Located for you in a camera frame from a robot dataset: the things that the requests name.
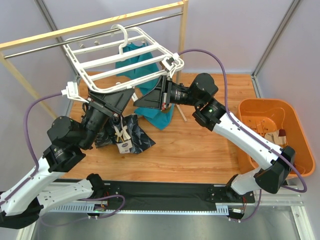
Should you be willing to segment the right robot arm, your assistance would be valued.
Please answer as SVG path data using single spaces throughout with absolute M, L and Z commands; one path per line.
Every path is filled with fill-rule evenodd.
M 214 98 L 218 90 L 208 73 L 198 74 L 189 87 L 160 76 L 156 86 L 138 98 L 134 106 L 158 110 L 169 104 L 193 106 L 192 116 L 201 127 L 225 137 L 258 164 L 254 170 L 233 176 L 227 183 L 230 191 L 238 195 L 254 190 L 276 194 L 291 171 L 295 150 L 272 143 L 238 120 Z

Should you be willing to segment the white clip drying hanger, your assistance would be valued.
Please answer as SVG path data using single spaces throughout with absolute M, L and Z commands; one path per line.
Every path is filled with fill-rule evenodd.
M 111 93 L 147 83 L 162 75 L 167 76 L 167 72 L 164 69 L 161 69 L 157 72 L 133 80 L 129 80 L 124 83 L 116 84 L 108 88 L 98 87 L 96 85 L 96 81 L 98 80 L 116 76 L 120 73 L 127 72 L 136 68 L 141 68 L 146 65 L 160 63 L 160 61 L 162 61 L 165 57 L 172 56 L 174 54 L 173 52 L 159 44 L 156 40 L 154 40 L 150 35 L 148 35 L 139 27 L 125 29 L 125 27 L 120 24 L 114 24 L 111 27 L 111 30 L 116 30 L 116 32 L 103 35 L 103 37 L 111 36 L 113 34 L 123 34 L 123 39 L 77 50 L 72 50 L 69 44 L 65 44 L 63 46 L 66 55 L 71 60 L 73 66 L 75 67 L 89 90 L 98 93 Z M 118 52 L 110 56 L 105 56 L 86 62 L 80 62 L 79 60 L 80 55 L 100 52 L 112 47 L 118 48 Z M 115 64 L 116 62 L 123 62 L 138 55 L 152 53 L 154 51 L 159 52 L 160 55 L 154 56 L 153 58 L 144 60 L 142 62 L 134 63 L 121 68 L 107 70 L 95 75 L 88 74 L 89 69 Z

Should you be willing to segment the striped sock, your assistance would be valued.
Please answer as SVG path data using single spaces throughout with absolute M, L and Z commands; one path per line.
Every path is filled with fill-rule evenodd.
M 265 134 L 264 138 L 279 146 L 286 146 L 287 140 L 286 140 L 286 131 L 284 129 L 278 129 L 274 132 L 268 132 Z

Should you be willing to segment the teal shorts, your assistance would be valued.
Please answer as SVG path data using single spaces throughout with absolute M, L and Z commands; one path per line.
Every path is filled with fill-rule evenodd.
M 132 58 L 129 58 L 124 61 L 119 61 L 115 63 L 115 68 L 122 68 L 126 67 L 128 65 L 133 65 L 136 63 L 143 62 L 145 60 L 152 59 L 153 55 L 150 52 L 134 56 Z M 129 78 L 130 80 L 134 80 L 140 77 L 144 77 L 146 75 L 156 73 L 159 71 L 159 68 L 156 63 L 152 63 L 149 65 L 145 65 L 139 68 L 135 68 L 129 71 L 125 71 L 122 73 L 117 74 L 117 77 L 124 76 Z M 142 83 L 140 85 L 137 85 L 136 87 L 140 90 L 140 92 L 145 95 L 150 90 L 152 90 L 156 83 L 158 82 L 158 79 L 153 79 L 151 81 L 148 81 L 146 83 Z M 170 123 L 173 117 L 174 109 L 171 108 L 167 113 L 162 112 L 159 109 L 152 109 L 152 108 L 145 108 L 145 107 L 138 107 L 134 111 L 137 115 L 144 117 L 149 123 L 151 123 L 153 126 L 160 130 L 164 130 Z

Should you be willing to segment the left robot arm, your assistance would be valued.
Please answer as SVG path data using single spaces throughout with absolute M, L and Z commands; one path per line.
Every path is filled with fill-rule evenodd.
M 133 88 L 110 93 L 90 91 L 83 103 L 85 110 L 81 122 L 67 116 L 59 116 L 53 121 L 47 131 L 51 144 L 40 159 L 36 158 L 29 137 L 28 118 L 32 107 L 28 107 L 23 119 L 24 136 L 35 166 L 15 186 L 1 192 L 2 228 L 25 228 L 48 211 L 69 202 L 110 199 L 97 173 L 58 190 L 44 190 L 85 158 L 83 151 L 92 148 L 108 120 L 122 115 L 134 92 Z

